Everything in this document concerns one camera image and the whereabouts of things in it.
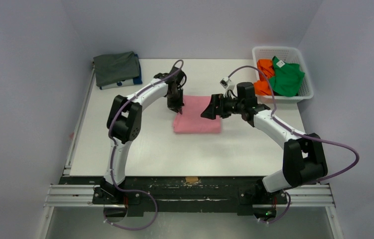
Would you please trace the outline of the pink t-shirt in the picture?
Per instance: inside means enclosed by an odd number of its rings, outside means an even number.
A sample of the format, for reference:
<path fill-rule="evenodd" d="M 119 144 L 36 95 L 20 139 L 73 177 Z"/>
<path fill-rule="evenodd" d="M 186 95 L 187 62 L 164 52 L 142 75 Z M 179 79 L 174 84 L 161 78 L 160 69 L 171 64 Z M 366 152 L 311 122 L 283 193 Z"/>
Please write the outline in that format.
<path fill-rule="evenodd" d="M 173 121 L 173 132 L 176 134 L 218 134 L 222 131 L 219 117 L 216 119 L 202 118 L 201 113 L 210 103 L 210 96 L 184 96 L 182 114 Z"/>

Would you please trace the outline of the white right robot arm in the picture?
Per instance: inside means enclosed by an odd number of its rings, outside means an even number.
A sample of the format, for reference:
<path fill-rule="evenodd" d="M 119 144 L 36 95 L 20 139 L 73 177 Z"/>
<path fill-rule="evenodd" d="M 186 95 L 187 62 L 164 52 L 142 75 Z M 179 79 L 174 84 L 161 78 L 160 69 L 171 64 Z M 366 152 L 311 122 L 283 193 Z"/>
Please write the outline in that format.
<path fill-rule="evenodd" d="M 256 184 L 255 196 L 260 202 L 268 202 L 275 192 L 311 183 L 327 175 L 324 149 L 317 134 L 295 131 L 276 118 L 270 107 L 258 103 L 252 83 L 234 85 L 226 79 L 220 84 L 225 92 L 211 95 L 201 117 L 214 120 L 216 117 L 225 119 L 234 114 L 241 115 L 244 121 L 264 132 L 283 149 L 282 168 Z"/>

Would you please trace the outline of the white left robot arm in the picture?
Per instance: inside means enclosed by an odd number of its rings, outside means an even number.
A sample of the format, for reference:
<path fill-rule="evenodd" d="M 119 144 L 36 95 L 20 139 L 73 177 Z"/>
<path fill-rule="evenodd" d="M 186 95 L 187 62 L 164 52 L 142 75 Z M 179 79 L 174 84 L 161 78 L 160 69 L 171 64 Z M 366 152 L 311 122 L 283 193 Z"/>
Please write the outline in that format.
<path fill-rule="evenodd" d="M 160 98 L 167 99 L 169 110 L 182 114 L 183 80 L 186 74 L 181 67 L 173 66 L 168 73 L 158 73 L 149 84 L 128 96 L 117 95 L 112 103 L 107 128 L 111 140 L 108 169 L 102 178 L 100 189 L 113 204 L 121 202 L 126 189 L 125 166 L 129 148 L 141 130 L 142 112 Z"/>

